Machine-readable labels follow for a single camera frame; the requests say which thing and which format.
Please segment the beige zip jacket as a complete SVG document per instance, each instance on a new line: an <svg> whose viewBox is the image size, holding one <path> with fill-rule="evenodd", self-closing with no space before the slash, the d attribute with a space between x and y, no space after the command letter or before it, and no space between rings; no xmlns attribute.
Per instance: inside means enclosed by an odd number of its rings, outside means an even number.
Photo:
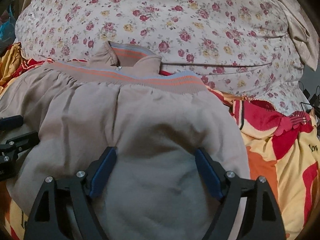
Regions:
<svg viewBox="0 0 320 240"><path fill-rule="evenodd" d="M201 239L216 213L194 153L249 177L246 148L226 106L193 73L136 77L97 63L46 62L1 96L1 116L24 125L2 140L37 131L21 154L12 200L28 215L44 179L88 168L105 148L117 163L94 210L111 239Z"/></svg>

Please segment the orange yellow red blanket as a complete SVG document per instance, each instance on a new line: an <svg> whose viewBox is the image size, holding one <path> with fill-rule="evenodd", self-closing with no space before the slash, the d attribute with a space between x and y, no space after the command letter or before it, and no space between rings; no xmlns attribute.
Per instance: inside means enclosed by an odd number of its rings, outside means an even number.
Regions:
<svg viewBox="0 0 320 240"><path fill-rule="evenodd" d="M265 100L210 90L228 107L246 147L251 179L265 176L287 239L296 239L319 203L319 139L312 114L278 112Z"/></svg>

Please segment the floral white quilt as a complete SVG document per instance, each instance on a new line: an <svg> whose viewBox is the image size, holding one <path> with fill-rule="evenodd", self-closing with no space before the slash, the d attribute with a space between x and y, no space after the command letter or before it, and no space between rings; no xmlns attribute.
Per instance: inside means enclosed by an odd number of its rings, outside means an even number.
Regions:
<svg viewBox="0 0 320 240"><path fill-rule="evenodd" d="M302 109L304 63L276 0L31 0L15 27L24 55L88 60L107 41L145 47L165 72Z"/></svg>

